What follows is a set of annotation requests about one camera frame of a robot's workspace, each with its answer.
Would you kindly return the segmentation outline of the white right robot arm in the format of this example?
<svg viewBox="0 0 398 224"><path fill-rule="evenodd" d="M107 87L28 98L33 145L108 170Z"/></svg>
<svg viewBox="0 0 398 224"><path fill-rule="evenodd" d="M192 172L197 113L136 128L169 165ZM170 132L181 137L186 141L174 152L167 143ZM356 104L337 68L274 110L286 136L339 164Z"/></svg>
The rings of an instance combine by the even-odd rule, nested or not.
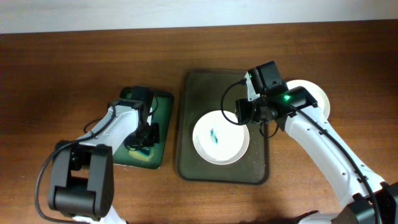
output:
<svg viewBox="0 0 398 224"><path fill-rule="evenodd" d="M397 184L389 185L359 159L305 88L236 100L236 113L244 123L275 121L305 149L343 208L337 214L308 212L296 223L397 223Z"/></svg>

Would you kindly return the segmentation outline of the green and yellow sponge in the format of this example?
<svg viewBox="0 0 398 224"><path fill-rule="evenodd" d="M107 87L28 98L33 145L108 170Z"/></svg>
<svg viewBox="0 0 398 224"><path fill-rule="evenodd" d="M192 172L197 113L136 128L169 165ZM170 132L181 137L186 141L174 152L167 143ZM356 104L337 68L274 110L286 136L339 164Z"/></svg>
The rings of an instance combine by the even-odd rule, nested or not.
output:
<svg viewBox="0 0 398 224"><path fill-rule="evenodd" d="M148 148L148 147L140 148L136 151L129 151L129 155L132 158L137 159L139 161L143 161L143 162L151 161L154 156L152 149Z"/></svg>

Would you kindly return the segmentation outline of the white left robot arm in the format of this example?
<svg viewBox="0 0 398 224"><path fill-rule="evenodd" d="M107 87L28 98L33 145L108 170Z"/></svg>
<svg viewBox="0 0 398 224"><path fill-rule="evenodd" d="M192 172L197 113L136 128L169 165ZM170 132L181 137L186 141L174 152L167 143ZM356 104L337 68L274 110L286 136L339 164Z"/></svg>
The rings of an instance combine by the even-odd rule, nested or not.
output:
<svg viewBox="0 0 398 224"><path fill-rule="evenodd" d="M48 205L71 223L124 223L113 207L113 155L119 146L145 155L159 142L151 100L116 100L90 132L60 141L50 156Z"/></svg>

